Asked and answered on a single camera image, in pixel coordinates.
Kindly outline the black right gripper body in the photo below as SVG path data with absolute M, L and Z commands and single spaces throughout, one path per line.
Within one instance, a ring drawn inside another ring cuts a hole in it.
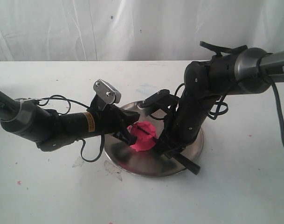
M 166 151 L 189 146 L 196 141 L 201 125 L 201 112 L 175 112 L 165 122 L 161 143 L 165 145 Z

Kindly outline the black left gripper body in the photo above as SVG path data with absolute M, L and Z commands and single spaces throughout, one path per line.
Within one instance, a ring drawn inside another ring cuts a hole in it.
M 94 119 L 94 127 L 96 133 L 111 134 L 116 132 L 125 133 L 127 127 L 132 124 L 126 124 L 122 118 L 122 112 L 129 111 L 117 107 L 115 105 L 107 105 L 103 111 L 96 106 L 91 106 L 88 112 Z

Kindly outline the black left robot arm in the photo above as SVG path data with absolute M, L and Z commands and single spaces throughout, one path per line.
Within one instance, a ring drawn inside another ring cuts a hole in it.
M 99 93 L 86 112 L 60 114 L 38 104 L 37 99 L 14 100 L 0 91 L 1 127 L 34 142 L 43 152 L 106 134 L 113 134 L 128 145 L 136 142 L 127 128 L 139 120 L 140 114 L 105 102 Z

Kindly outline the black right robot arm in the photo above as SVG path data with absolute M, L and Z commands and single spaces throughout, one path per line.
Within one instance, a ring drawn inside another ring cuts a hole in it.
M 284 51 L 268 53 L 260 48 L 245 49 L 223 56 L 217 53 L 209 61 L 191 62 L 184 74 L 184 91 L 177 98 L 166 90 L 164 130 L 155 151 L 173 157 L 192 144 L 206 118 L 216 119 L 228 95 L 258 94 L 272 88 L 284 147 L 284 118 L 276 83 L 284 82 Z

